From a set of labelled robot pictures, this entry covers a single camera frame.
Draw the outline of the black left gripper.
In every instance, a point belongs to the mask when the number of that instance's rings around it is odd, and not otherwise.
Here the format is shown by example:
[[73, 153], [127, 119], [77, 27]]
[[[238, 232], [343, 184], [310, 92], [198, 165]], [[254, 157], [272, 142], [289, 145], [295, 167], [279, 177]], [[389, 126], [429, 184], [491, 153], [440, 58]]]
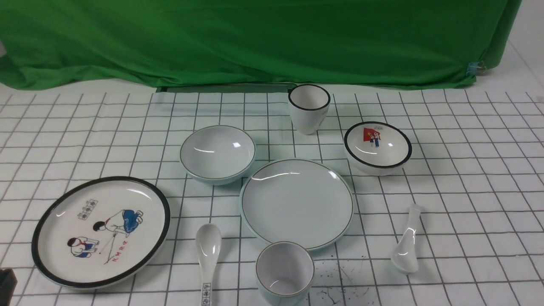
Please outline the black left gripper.
[[18, 283], [13, 269], [0, 269], [0, 306], [9, 306]]

